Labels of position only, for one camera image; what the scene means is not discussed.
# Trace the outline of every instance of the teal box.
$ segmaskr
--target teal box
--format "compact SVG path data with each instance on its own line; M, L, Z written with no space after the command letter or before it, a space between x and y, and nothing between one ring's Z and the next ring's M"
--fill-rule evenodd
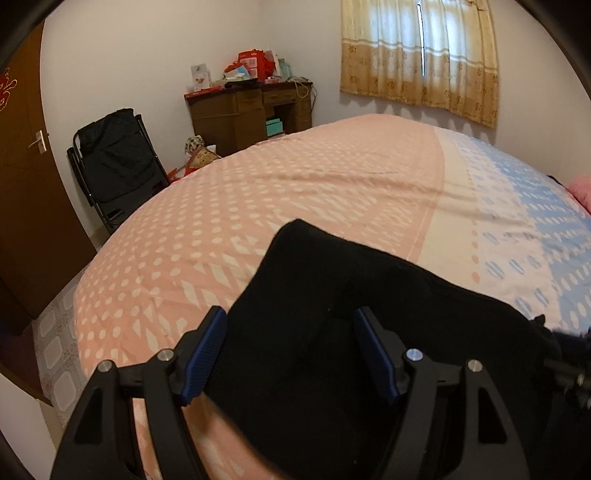
M269 120L267 122L267 136L272 137L273 135L277 135L283 133L283 123L278 118L273 120Z

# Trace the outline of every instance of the wooden desk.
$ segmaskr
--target wooden desk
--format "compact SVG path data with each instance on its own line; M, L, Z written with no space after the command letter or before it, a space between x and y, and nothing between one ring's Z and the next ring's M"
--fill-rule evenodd
M267 119L279 117L286 134L312 127L312 83L231 88L187 99L195 135L222 157L267 139Z

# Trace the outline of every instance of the cards on desk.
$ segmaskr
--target cards on desk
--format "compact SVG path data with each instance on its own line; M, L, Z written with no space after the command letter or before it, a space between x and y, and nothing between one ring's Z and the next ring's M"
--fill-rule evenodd
M193 65L191 67L191 75L193 76L193 87L196 92L212 86L212 80L209 70L207 69L207 64L202 63L201 65Z

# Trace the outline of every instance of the red box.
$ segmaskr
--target red box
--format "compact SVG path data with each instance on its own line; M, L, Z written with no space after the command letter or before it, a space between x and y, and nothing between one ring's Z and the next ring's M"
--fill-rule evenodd
M262 50L243 51L238 54L238 61L246 67L251 77L259 82L270 77L275 69L275 62L267 60Z

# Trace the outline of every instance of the red decoration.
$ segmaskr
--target red decoration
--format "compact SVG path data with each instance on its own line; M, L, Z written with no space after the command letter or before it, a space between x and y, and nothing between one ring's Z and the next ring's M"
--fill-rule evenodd
M0 112L4 110L8 103L8 98L10 97L10 90L17 86L17 80L14 79L10 82L8 78L8 70L4 71L2 75L0 75Z

